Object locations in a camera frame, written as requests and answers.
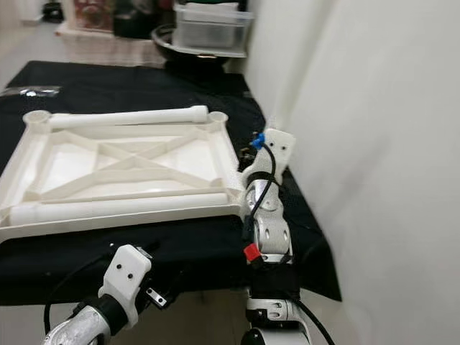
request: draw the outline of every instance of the white plastic tray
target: white plastic tray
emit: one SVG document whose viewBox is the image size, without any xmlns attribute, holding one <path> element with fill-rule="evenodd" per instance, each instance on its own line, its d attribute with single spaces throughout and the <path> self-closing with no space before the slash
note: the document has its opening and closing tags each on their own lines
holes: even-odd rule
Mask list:
<svg viewBox="0 0 460 345">
<path fill-rule="evenodd" d="M 139 122 L 146 122 L 144 113 L 125 115 L 141 114 Z M 120 116 L 112 114 L 26 114 L 27 129 L 0 178 L 0 243 L 239 215 L 243 187 L 226 115 L 205 118 L 203 123 L 118 125 Z M 53 128 L 57 121 L 66 127 L 63 119 L 70 120 L 67 128 Z M 84 126 L 80 119 L 91 119 L 93 125 Z M 193 113 L 191 121 L 203 119 Z"/>
</svg>

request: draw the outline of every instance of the black tablecloth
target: black tablecloth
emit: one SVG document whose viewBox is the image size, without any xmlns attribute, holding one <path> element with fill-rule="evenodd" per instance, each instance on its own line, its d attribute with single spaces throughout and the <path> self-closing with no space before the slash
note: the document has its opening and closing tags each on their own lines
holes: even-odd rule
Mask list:
<svg viewBox="0 0 460 345">
<path fill-rule="evenodd" d="M 241 75 L 30 62 L 9 86 L 62 86 L 55 98 L 0 98 L 0 172 L 24 130 L 31 110 L 101 113 L 182 108 L 205 104 L 229 115 L 235 150 L 247 146 L 265 121 Z M 340 300 L 331 251 L 289 170 L 281 199 L 293 239 L 295 267 L 304 288 Z M 242 223 L 236 216 L 123 226 L 70 234 L 11 239 L 0 244 L 0 304 L 38 304 L 69 271 L 105 251 L 109 243 L 146 246 L 159 241 L 155 282 L 168 286 L 179 272 L 182 290 L 239 288 L 247 284 Z M 94 295 L 108 262 L 80 273 L 59 294 L 61 301 Z"/>
</svg>

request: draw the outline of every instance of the clear plastic box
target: clear plastic box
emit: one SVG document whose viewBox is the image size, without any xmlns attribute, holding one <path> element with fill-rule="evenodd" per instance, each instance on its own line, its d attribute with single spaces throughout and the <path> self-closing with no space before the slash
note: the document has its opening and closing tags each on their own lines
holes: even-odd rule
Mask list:
<svg viewBox="0 0 460 345">
<path fill-rule="evenodd" d="M 238 4 L 174 5 L 177 29 L 173 44 L 181 47 L 244 51 L 251 12 L 238 11 Z"/>
</svg>

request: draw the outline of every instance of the white pipe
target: white pipe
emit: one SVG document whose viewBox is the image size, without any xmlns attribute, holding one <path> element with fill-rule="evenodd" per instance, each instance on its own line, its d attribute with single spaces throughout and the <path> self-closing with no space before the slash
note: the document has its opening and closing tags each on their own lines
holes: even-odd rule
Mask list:
<svg viewBox="0 0 460 345">
<path fill-rule="evenodd" d="M 94 217 L 150 211 L 166 211 L 206 206 L 222 206 L 228 203 L 227 194 L 210 193 L 129 200 L 88 201 L 80 203 L 24 203 L 10 210 L 11 226 L 67 221 Z"/>
<path fill-rule="evenodd" d="M 132 111 L 109 114 L 53 114 L 48 120 L 51 128 L 116 126 L 123 124 L 161 124 L 167 122 L 207 122 L 207 106 L 184 109 Z"/>
</svg>

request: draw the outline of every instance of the table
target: table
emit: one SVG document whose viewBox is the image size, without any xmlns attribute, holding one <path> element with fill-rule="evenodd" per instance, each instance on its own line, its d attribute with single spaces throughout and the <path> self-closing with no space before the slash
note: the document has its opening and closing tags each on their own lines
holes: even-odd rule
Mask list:
<svg viewBox="0 0 460 345">
<path fill-rule="evenodd" d="M 247 146 L 253 131 L 265 125 L 242 75 L 216 70 L 32 61 L 9 84 L 54 85 L 62 86 L 55 98 L 0 98 L 0 172 L 24 130 L 22 115 L 31 110 L 84 114 L 205 104 L 210 111 L 229 115 L 227 129 L 237 152 Z M 280 197 L 302 287 L 340 300 L 331 250 L 289 170 Z M 176 286 L 182 291 L 241 288 L 249 276 L 241 233 L 238 217 L 221 216 L 11 239 L 0 244 L 0 305 L 43 304 L 69 271 L 105 251 L 110 243 L 147 246 L 158 242 L 153 270 L 160 288 L 172 281 L 180 281 Z M 71 302 L 95 295 L 108 264 L 99 262 L 79 273 L 57 299 Z"/>
</svg>

